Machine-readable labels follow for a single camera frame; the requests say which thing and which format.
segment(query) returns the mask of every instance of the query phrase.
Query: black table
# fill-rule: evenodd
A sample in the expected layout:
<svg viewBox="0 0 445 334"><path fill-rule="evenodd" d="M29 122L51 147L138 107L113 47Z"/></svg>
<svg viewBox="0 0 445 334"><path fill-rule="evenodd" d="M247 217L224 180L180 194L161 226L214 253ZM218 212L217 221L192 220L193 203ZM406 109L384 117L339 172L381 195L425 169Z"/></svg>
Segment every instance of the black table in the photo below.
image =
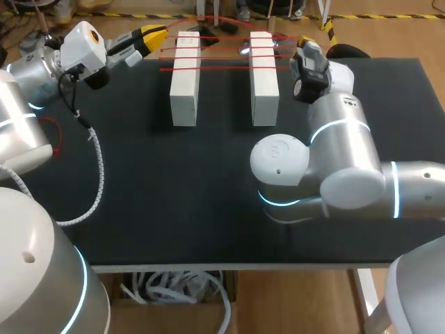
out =
<svg viewBox="0 0 445 334"><path fill-rule="evenodd" d="M355 95L382 161L445 163L445 114L418 60L344 63L355 73ZM276 127L251 125L249 73L229 70L201 73L197 127L175 128L170 80L158 61L143 61L115 68L102 90L79 89L78 107L102 145L106 182L97 211L65 231L97 270L144 271L162 264L368 267L445 234L445 223L434 219L270 221L249 156L269 134L307 142L307 106L292 100L289 71L278 72ZM55 219L71 219L94 200L95 151L60 102L40 116L59 121L63 146L59 159L24 180ZM56 142L53 125L44 124L44 130Z"/></svg>

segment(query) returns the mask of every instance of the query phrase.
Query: white block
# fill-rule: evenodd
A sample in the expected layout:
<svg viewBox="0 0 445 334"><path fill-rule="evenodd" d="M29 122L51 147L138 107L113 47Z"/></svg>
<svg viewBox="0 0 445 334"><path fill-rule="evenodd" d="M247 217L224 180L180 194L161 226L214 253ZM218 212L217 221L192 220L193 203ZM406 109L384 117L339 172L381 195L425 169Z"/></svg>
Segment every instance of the white block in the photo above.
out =
<svg viewBox="0 0 445 334"><path fill-rule="evenodd" d="M197 97L200 88L201 54L200 33L196 31L180 31L178 38L174 68L190 68L191 70L175 70L170 86L170 106L172 108L173 125L177 127L196 126Z"/></svg>
<svg viewBox="0 0 445 334"><path fill-rule="evenodd" d="M250 39L250 66L275 67L272 35L266 31L253 31L250 37L269 37ZM275 68L250 69L250 95L252 104L252 121L255 127L274 126L277 122L278 91L277 70Z"/></svg>

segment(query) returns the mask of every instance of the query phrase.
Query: red string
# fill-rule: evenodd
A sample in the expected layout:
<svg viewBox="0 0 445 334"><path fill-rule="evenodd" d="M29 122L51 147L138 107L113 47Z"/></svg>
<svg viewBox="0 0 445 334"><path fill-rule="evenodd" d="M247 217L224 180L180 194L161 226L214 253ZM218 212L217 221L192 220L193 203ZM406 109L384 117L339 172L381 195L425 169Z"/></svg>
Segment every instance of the red string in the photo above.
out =
<svg viewBox="0 0 445 334"><path fill-rule="evenodd" d="M239 50L240 47L214 47L210 46L212 50ZM176 49L208 49L210 47L164 47L161 49L161 52L167 51L167 50L176 50ZM250 49L295 49L296 47L293 45L278 45L274 47L249 47Z"/></svg>
<svg viewBox="0 0 445 334"><path fill-rule="evenodd" d="M49 118L49 117L39 117L38 120L42 121L42 122L50 122L57 126L58 144L57 144L56 148L53 148L53 154L54 154L54 157L56 159L58 159L58 156L60 154L60 149L62 148L62 129L60 128L60 125L55 120L53 120L52 118Z"/></svg>
<svg viewBox="0 0 445 334"><path fill-rule="evenodd" d="M266 69L273 68L276 70L288 70L287 66L205 66L205 67L184 67L184 68L161 68L161 72L172 72L172 71L180 71L180 70L250 70L250 69Z"/></svg>
<svg viewBox="0 0 445 334"><path fill-rule="evenodd" d="M234 59L249 59L249 58L265 58L265 57L274 57L274 58L290 58L291 54L271 54L270 56L261 55L261 56L236 56L236 57L159 57L160 61L173 61L175 59L216 59L216 60L234 60Z"/></svg>
<svg viewBox="0 0 445 334"><path fill-rule="evenodd" d="M165 38L199 38L201 40L254 40L254 39L270 39L270 37L243 37L243 36L176 36L176 35L167 35ZM298 41L297 37L293 36L278 36L279 40L295 40Z"/></svg>
<svg viewBox="0 0 445 334"><path fill-rule="evenodd" d="M247 23L247 22L242 22L242 21L238 21L237 19L230 19L228 17L223 17L223 16L213 16L213 15L203 15L203 16L197 16L197 17L187 17L185 19L181 19L179 21L173 22L172 24L168 25L166 27L166 29L170 29L173 26L176 26L178 24L187 22L187 21L195 21L195 20L199 20L199 19L219 19L221 21L226 21L226 22L230 22L233 24L237 24L239 26L246 26L248 28L254 29L254 30L260 30L260 31L267 31L267 29L263 28L262 26L256 26L254 24L251 23ZM275 34L276 38L285 38L286 36L283 36L280 33L276 33Z"/></svg>

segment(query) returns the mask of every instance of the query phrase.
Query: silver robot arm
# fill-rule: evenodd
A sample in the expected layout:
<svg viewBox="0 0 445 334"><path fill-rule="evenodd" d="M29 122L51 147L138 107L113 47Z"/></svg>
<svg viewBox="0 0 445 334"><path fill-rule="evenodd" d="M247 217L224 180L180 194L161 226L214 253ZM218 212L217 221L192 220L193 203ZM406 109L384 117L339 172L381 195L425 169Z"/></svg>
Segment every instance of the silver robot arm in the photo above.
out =
<svg viewBox="0 0 445 334"><path fill-rule="evenodd" d="M0 333L106 334L104 286L17 173L43 164L51 145L11 73L0 70Z"/></svg>
<svg viewBox="0 0 445 334"><path fill-rule="evenodd" d="M60 50L41 47L3 69L11 73L33 109L43 109L73 87L77 73L92 89L108 82L108 70L125 61L134 66L158 49L167 36L164 25L143 26L114 40L104 40L88 22L79 22L65 37Z"/></svg>
<svg viewBox="0 0 445 334"><path fill-rule="evenodd" d="M356 97L320 97L309 108L309 125L309 147L276 134L252 150L259 197L273 220L445 216L445 166L424 161L381 164Z"/></svg>

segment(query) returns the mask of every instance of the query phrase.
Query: wooden floor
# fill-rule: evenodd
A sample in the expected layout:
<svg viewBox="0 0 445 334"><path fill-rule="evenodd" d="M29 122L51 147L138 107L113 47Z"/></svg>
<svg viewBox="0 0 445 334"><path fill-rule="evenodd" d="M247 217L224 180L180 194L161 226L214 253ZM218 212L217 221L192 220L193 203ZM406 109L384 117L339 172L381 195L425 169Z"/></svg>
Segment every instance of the wooden floor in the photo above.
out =
<svg viewBox="0 0 445 334"><path fill-rule="evenodd" d="M307 0L306 14L318 14L316 0ZM445 0L437 0L437 6L445 10ZM332 14L430 14L430 0L332 0ZM119 33L135 29L148 20L137 19L89 19L105 38L114 38ZM167 24L168 20L158 21ZM6 46L21 40L29 32L33 21L15 35L8 36ZM188 22L178 29L192 27ZM277 31L287 35L307 35L315 39L324 50L330 47L325 31L319 30L319 22L277 23ZM341 43L352 44L373 57L419 58L430 78L431 84L445 106L445 20L432 19L336 19L334 32ZM247 36L247 31L240 32ZM173 45L169 40L166 45ZM151 55L159 57L160 53ZM18 57L17 48L10 48L8 61ZM379 295L382 296L386 271L373 272ZM234 306L236 324L230 333L305 333L346 334L359 333L354 291L346 271L244 271L239 274L238 300ZM158 311L136 311L141 326L152 321L173 321L181 326L153 326L135 328L134 313L128 308L113 311L113 334L118 333L215 333L222 315L219 311L199 311L193 315L175 317L177 310L166 317ZM154 312L148 317L144 312ZM197 328L197 321L210 322Z"/></svg>

